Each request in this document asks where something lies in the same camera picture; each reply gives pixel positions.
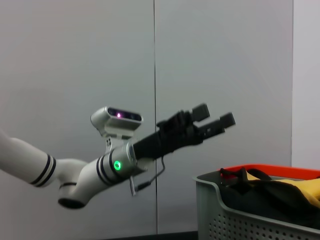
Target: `white wall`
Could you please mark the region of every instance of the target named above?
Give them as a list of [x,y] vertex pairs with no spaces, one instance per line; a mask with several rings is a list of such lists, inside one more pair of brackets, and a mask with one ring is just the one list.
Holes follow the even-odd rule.
[[292,0],[155,1],[156,120],[207,103],[211,119],[233,112],[236,122],[165,156],[159,233],[197,229],[192,176],[291,164],[292,30]]
[[320,1],[293,9],[292,166],[320,169]]
[[[141,113],[137,137],[146,136],[155,130],[154,51],[153,1],[1,0],[0,128],[56,158],[92,161],[105,143],[90,116],[111,105]],[[0,239],[156,233],[155,184],[132,198],[125,181],[80,210],[59,206],[58,189],[0,172]]]

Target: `black fabric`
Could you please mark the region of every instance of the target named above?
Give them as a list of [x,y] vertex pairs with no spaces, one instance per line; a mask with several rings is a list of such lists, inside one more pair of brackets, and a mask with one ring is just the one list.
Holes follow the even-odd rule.
[[[258,169],[247,172],[261,180],[248,180],[244,168],[236,172],[221,169],[198,177],[219,186],[222,201],[229,208],[287,223],[320,230],[320,209],[296,186],[279,181]],[[221,177],[236,176],[228,179]]]

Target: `gray plastic basket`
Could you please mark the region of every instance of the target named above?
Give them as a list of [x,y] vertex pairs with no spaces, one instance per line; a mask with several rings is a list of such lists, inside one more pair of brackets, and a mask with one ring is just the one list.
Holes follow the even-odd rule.
[[320,230],[231,209],[217,184],[193,179],[199,240],[320,240]]

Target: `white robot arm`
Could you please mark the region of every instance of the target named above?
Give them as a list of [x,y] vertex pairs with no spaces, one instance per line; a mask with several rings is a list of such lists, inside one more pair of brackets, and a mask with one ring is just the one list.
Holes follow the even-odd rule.
[[209,116],[205,104],[192,113],[180,111],[158,123],[157,132],[133,144],[127,140],[143,118],[134,112],[103,107],[91,116],[91,122],[106,140],[106,153],[90,163],[55,159],[0,130],[0,169],[35,187],[45,187],[58,179],[59,204],[69,209],[83,208],[97,193],[127,179],[132,193],[147,187],[151,181],[134,186],[132,177],[146,171],[148,163],[179,148],[198,145],[235,124],[232,113],[202,127],[193,124]]

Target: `yellow cloth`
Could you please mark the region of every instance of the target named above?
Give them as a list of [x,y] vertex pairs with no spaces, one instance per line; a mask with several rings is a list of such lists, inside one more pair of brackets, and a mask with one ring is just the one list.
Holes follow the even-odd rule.
[[[255,176],[252,176],[248,172],[246,173],[247,179],[249,181],[252,180],[260,180]],[[291,184],[297,187],[304,197],[311,203],[312,205],[320,208],[320,178],[312,179],[312,180],[289,180],[289,179],[282,179],[282,180],[273,180],[278,181],[286,184]]]

